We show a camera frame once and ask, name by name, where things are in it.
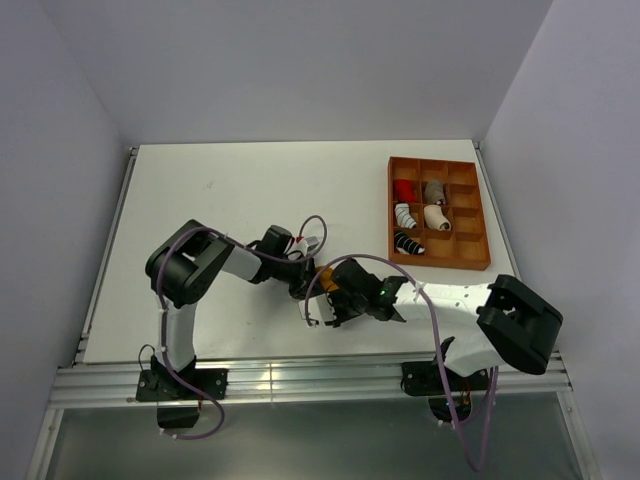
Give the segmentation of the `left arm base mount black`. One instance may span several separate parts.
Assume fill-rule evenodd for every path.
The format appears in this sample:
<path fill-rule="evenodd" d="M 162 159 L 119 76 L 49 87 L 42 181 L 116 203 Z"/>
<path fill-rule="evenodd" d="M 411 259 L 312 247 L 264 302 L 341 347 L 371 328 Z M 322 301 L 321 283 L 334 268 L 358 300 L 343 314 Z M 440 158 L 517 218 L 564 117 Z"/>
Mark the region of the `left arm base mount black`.
<path fill-rule="evenodd" d="M 194 388 L 223 400 L 228 385 L 227 369 L 195 369 L 187 380 Z M 138 379 L 135 401 L 156 404 L 158 426 L 167 430 L 185 431 L 193 428 L 201 417 L 205 398 L 177 382 L 170 374 L 143 370 Z"/>

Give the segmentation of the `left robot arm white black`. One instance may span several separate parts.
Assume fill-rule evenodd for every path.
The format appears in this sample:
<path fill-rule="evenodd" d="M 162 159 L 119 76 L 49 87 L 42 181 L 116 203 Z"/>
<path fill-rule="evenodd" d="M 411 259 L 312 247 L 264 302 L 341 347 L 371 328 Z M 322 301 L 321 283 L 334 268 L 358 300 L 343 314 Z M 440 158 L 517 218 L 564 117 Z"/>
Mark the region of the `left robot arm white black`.
<path fill-rule="evenodd" d="M 292 298 L 302 299 L 324 243 L 272 225 L 261 239 L 243 245 L 194 219 L 186 222 L 145 265 L 160 316 L 150 387 L 172 399 L 203 389 L 196 376 L 195 313 L 219 273 L 254 285 L 275 279 L 288 285 Z"/>

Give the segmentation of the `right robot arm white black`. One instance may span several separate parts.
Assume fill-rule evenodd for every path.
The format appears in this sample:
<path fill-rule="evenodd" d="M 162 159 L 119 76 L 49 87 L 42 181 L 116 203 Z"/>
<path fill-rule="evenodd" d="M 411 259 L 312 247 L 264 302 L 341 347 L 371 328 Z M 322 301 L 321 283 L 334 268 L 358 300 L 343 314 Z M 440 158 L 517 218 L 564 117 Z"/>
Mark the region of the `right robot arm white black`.
<path fill-rule="evenodd" d="M 334 319 L 327 325 L 368 315 L 379 321 L 436 321 L 463 328 L 461 335 L 436 342 L 441 353 L 435 357 L 433 378 L 446 390 L 502 365 L 544 374 L 563 322 L 557 309 L 506 274 L 476 285 L 421 283 L 403 274 L 379 279 L 350 258 L 331 270 L 329 282 Z"/>

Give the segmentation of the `black white striped sock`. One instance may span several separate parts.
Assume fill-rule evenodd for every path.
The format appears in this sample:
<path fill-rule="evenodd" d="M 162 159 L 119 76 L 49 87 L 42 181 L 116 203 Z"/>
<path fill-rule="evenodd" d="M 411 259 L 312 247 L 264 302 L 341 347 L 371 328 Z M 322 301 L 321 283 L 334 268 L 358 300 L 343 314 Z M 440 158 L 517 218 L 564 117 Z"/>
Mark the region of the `black white striped sock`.
<path fill-rule="evenodd" d="M 403 231 L 396 231 L 393 237 L 395 249 L 405 255 L 423 255 L 425 247 Z"/>

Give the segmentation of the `mustard yellow sock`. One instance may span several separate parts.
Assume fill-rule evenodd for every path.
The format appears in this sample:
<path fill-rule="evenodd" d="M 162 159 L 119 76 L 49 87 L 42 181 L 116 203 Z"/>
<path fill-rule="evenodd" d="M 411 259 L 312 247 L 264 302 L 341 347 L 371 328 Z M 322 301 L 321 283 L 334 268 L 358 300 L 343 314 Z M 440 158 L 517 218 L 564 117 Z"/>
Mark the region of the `mustard yellow sock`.
<path fill-rule="evenodd" d="M 327 268 L 319 277 L 319 283 L 323 291 L 327 294 L 338 291 L 339 287 L 332 280 L 333 269 Z"/>

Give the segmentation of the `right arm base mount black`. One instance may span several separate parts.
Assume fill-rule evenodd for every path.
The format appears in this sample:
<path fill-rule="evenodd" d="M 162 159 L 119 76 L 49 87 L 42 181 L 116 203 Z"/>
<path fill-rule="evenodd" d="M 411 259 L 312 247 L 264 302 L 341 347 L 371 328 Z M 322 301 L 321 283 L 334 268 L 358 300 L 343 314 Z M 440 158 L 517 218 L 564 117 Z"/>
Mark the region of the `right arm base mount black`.
<path fill-rule="evenodd" d="M 440 372 L 435 361 L 410 361 L 401 364 L 400 389 L 411 397 L 427 397 L 434 417 L 441 422 L 452 421 L 450 402 L 446 399 Z M 472 394 L 486 391 L 490 385 L 487 370 L 481 370 L 469 377 L 446 370 L 453 406 L 461 421 L 473 413 Z"/>

